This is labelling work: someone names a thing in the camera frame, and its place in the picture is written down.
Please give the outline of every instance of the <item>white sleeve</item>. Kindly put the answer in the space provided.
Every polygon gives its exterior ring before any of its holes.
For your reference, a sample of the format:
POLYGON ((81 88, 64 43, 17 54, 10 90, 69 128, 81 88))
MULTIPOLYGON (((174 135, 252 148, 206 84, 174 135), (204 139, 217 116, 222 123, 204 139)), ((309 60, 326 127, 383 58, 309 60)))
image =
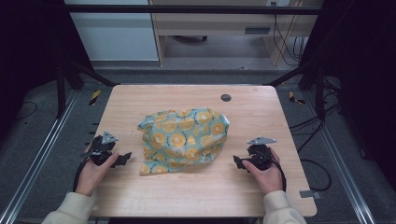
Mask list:
POLYGON ((289 204, 283 190, 274 191, 264 196, 264 223, 306 223, 303 216, 289 204))
POLYGON ((43 224, 86 224, 95 205, 95 200, 94 194, 88 197, 73 192, 67 193, 58 210, 49 213, 43 224))

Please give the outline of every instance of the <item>table hole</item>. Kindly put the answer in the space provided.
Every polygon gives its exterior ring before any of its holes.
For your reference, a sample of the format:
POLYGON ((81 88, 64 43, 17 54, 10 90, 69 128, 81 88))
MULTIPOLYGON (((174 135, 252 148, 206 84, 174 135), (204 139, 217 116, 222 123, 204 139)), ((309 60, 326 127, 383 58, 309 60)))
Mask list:
POLYGON ((221 100, 224 101, 224 102, 229 102, 229 101, 231 101, 231 95, 229 95, 229 94, 222 94, 220 98, 221 98, 221 100))

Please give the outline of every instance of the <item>wooden table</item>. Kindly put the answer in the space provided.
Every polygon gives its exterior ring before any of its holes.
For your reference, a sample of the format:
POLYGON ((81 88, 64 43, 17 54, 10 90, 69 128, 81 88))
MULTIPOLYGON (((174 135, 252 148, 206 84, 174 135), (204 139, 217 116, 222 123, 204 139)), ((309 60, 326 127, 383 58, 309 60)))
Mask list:
POLYGON ((273 87, 120 85, 110 95, 96 135, 105 130, 120 139, 113 151, 132 151, 132 158, 106 175, 93 217, 263 217, 263 195, 254 177, 233 162, 233 155, 248 158, 247 140, 259 135, 277 141, 270 147, 281 159, 291 205, 306 217, 317 212, 312 198, 300 196, 309 187, 273 87), (230 102, 220 99, 224 93, 231 95, 230 102), (137 124, 154 112, 202 107, 231 123, 218 157, 180 173, 140 176, 143 133, 137 124))

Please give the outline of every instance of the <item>hand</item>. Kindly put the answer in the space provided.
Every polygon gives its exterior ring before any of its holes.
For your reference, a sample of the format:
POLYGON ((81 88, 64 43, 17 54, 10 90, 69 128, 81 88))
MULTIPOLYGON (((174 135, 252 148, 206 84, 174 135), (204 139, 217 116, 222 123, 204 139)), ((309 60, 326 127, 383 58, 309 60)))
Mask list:
MULTIPOLYGON (((274 156, 274 159, 277 162, 280 162, 279 157, 272 149, 271 153, 274 156)), ((249 161, 242 161, 242 163, 254 175, 264 195, 276 190, 283 189, 282 175, 274 164, 269 169, 261 171, 249 161)))
POLYGON ((102 165, 97 166, 92 160, 88 160, 82 168, 78 178, 76 193, 90 196, 102 182, 110 166, 117 160, 118 153, 111 155, 102 165))

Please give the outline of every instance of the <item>floral cloth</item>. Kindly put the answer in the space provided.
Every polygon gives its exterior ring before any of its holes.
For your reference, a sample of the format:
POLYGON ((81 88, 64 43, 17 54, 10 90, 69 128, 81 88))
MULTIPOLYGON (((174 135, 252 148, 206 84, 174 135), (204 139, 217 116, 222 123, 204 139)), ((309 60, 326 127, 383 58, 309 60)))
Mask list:
POLYGON ((227 138, 230 122, 210 108, 168 110, 146 116, 143 134, 145 163, 141 175, 177 172, 190 164, 213 161, 227 138))

